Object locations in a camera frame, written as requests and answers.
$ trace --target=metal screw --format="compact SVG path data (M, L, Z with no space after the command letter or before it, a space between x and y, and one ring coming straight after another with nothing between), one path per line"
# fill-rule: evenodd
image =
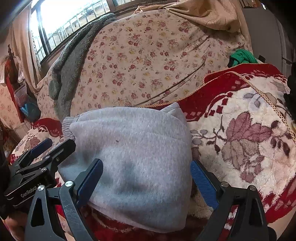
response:
M38 187L38 191L42 191L44 188L45 188L44 185L40 185L40 186Z
M224 187L224 188L227 188L227 187L229 187L229 183L225 182L225 181L222 181L221 186Z
M250 189L251 189L252 191L256 191L256 190L257 190L257 188L256 188L254 185L250 185L249 187L250 187Z
M66 183L65 183L65 186L66 187L70 187L70 186L72 186L73 185L73 182L72 181L67 181Z

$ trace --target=green garment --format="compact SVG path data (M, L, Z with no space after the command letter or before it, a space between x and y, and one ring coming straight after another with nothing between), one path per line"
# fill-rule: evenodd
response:
M250 51L244 49L237 49L235 53L233 53L230 56L228 67L230 68L237 66L238 64L245 63L257 64L258 62Z

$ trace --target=ribbed cuff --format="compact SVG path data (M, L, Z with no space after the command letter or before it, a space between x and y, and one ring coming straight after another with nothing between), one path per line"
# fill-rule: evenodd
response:
M73 133L70 131L70 125L74 122L77 122L79 119L79 115L76 116L76 117L66 117L64 120L63 120L63 123L62 123L62 132L63 132L63 135L64 135L64 138L70 138L72 140L75 141L75 136L73 135Z

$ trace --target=folded gray sweatshirt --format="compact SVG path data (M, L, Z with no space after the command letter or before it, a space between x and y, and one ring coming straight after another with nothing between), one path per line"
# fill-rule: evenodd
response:
M74 180L95 158L104 171L89 204L139 228L172 232L185 226L192 177L191 134L177 103L159 110L113 107L66 117L63 134L76 151L59 165Z

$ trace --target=gray garment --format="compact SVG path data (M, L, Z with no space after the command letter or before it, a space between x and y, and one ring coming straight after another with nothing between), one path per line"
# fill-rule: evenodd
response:
M64 136L76 151L59 165L74 180L95 158L103 175L89 204L142 229L172 232L185 226L191 192L191 134L177 103L163 110L113 107L65 118Z
M110 13L87 24L67 43L52 67L49 96L55 102L54 109L61 121L70 116L71 102L91 43L98 31L115 20L116 16Z

